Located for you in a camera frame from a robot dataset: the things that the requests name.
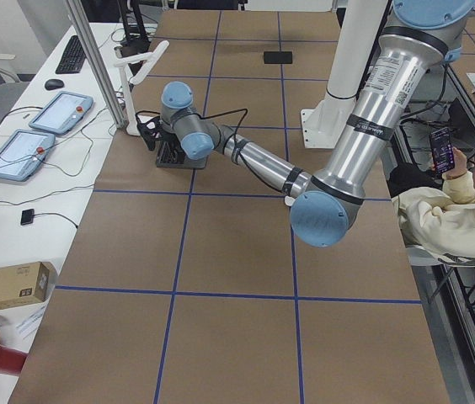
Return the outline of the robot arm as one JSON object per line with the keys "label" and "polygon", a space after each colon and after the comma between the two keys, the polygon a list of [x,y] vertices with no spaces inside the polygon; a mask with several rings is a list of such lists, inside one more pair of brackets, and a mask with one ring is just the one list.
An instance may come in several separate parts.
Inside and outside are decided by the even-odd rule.
{"label": "robot arm", "polygon": [[391,140],[426,71],[456,60],[470,1],[350,1],[326,93],[302,111],[307,147],[327,149],[328,162],[308,174],[200,115],[184,82],[167,84],[161,112],[137,128],[147,146],[175,144],[192,161],[212,152],[230,157],[271,188],[293,198],[294,233],[328,247],[352,227],[365,200],[364,182]]}

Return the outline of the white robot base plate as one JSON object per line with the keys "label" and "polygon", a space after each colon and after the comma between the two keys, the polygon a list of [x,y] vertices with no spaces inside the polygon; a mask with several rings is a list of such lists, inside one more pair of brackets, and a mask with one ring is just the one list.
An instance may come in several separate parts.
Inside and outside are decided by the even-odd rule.
{"label": "white robot base plate", "polygon": [[335,109],[332,111],[323,104],[315,109],[302,109],[302,135],[306,148],[334,149],[338,142],[348,115]]}

